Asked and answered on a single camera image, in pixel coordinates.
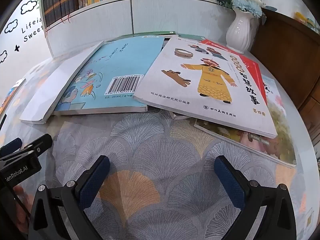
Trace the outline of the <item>person's left hand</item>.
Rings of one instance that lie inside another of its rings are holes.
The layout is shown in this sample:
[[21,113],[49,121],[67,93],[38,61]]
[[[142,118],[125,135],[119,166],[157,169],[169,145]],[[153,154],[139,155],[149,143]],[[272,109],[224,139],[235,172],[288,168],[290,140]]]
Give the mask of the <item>person's left hand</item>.
[[[21,185],[17,185],[14,187],[14,193],[17,195],[17,199],[19,199],[25,208],[31,212],[34,197],[30,194],[27,194]],[[23,210],[20,204],[15,200],[15,213],[13,221],[17,226],[18,230],[21,233],[28,234],[29,231],[29,220],[27,213]]]

